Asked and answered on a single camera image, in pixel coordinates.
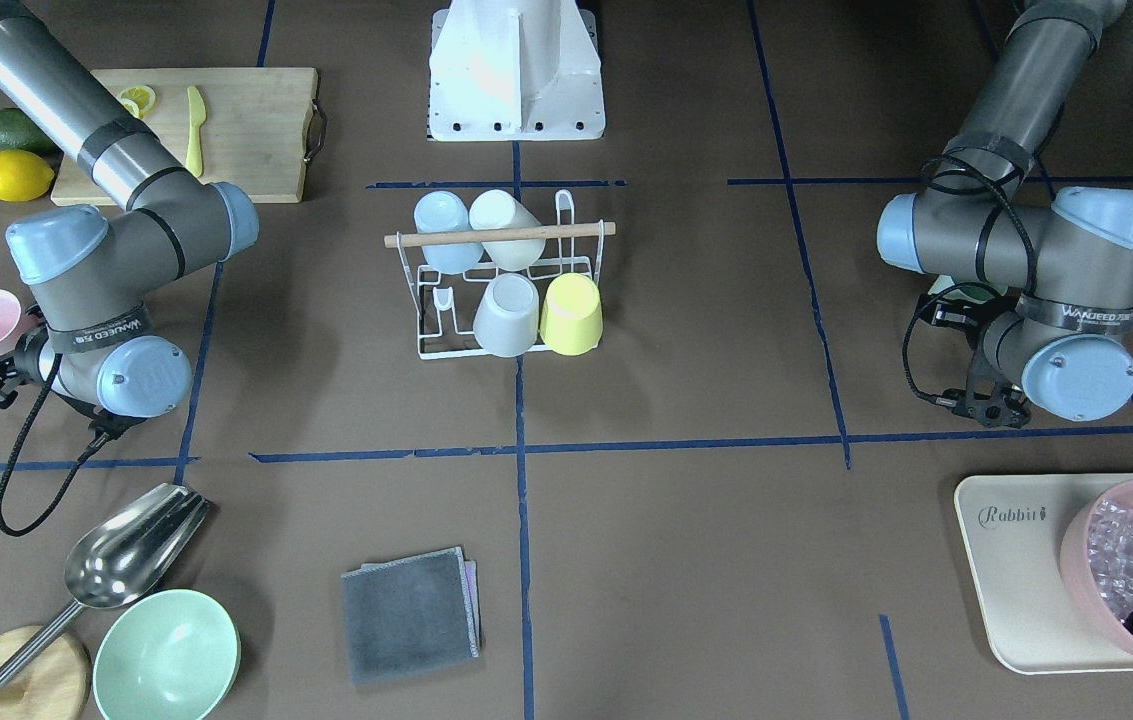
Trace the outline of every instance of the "pink bowl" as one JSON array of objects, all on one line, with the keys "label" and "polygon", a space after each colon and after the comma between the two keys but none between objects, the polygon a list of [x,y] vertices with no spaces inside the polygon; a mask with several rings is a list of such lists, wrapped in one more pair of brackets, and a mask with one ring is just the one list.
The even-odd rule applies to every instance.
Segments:
[{"label": "pink bowl", "polygon": [[1107,639],[1133,655],[1133,635],[1125,629],[1123,619],[1116,618],[1104,602],[1104,598],[1100,598],[1100,588],[1094,584],[1094,574],[1091,571],[1091,561],[1087,557],[1087,540],[1091,534],[1092,516],[1096,507],[1105,500],[1133,510],[1133,480],[1110,488],[1073,518],[1064,533],[1064,542],[1060,543],[1059,574],[1064,579],[1064,588],[1070,598],[1073,598],[1073,605],[1077,607],[1083,618]]}]

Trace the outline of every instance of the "avocado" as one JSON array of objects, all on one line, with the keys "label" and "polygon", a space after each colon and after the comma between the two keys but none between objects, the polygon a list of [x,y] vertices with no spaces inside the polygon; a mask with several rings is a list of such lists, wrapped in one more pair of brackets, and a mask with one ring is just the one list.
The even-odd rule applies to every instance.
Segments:
[{"label": "avocado", "polygon": [[56,143],[18,108],[0,109],[0,147],[27,150],[37,155],[49,155],[59,150]]}]

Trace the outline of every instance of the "yellow knife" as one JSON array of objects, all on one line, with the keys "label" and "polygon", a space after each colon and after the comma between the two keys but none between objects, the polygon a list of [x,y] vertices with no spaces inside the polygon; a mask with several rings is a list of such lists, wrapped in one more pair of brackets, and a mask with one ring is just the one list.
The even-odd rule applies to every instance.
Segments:
[{"label": "yellow knife", "polygon": [[201,126],[206,121],[206,101],[197,86],[188,86],[188,154],[184,167],[191,177],[201,178]]}]

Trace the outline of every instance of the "bowl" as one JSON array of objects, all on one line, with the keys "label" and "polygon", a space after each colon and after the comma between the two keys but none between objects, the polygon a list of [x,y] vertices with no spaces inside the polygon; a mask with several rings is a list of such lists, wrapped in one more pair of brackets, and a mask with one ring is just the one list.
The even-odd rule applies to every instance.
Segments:
[{"label": "bowl", "polygon": [[1100,588],[1094,582],[1090,557],[1087,554],[1087,541],[1090,539],[1092,519],[1097,507],[1105,500],[1133,510],[1133,480],[1107,489],[1104,495],[1097,497],[1094,502],[1083,507],[1082,511],[1077,513],[1077,516],[1070,523],[1068,530],[1064,532],[1064,541],[1060,543],[1059,551],[1059,571],[1064,579],[1064,588],[1083,618],[1109,642],[1133,655],[1133,635],[1122,624],[1124,618],[1119,619],[1118,616],[1115,616],[1104,602],[1104,598],[1100,598]]},{"label": "bowl", "polygon": [[135,603],[104,635],[95,703],[108,720],[201,720],[237,676],[241,642],[228,611],[187,588]]}]

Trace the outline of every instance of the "gray cloth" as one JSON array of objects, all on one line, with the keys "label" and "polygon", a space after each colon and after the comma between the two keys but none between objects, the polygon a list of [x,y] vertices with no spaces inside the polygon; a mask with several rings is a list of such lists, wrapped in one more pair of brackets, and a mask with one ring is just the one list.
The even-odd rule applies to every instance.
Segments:
[{"label": "gray cloth", "polygon": [[458,547],[342,575],[353,684],[428,674],[478,657]]}]

